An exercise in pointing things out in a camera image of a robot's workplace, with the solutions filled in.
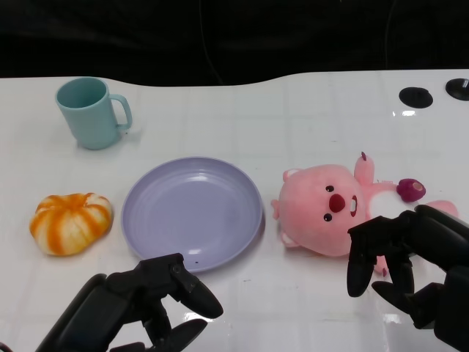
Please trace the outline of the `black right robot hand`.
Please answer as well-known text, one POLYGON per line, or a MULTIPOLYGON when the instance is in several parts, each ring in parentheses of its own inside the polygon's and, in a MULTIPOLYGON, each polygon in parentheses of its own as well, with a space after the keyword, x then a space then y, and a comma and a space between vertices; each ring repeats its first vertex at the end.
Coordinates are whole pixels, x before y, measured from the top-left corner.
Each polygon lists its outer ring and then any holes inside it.
POLYGON ((378 216, 349 229, 351 247, 347 292, 361 296, 372 287, 408 314, 417 329, 458 351, 468 350, 468 226, 428 205, 395 219, 378 216), (414 288, 410 257, 418 255, 442 269, 444 283, 414 288))

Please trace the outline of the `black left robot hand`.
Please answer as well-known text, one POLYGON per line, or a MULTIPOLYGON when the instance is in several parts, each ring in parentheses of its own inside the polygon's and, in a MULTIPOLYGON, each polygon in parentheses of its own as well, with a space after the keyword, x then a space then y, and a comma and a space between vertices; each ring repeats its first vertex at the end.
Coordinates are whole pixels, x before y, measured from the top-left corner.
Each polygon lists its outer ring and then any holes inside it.
POLYGON ((93 276, 78 292, 38 347, 39 351, 109 351, 120 329, 141 322, 151 346, 121 345, 117 351, 183 351, 224 310, 184 266, 181 254, 142 260, 131 271, 93 276), (171 326, 162 305, 171 296, 200 317, 171 326))

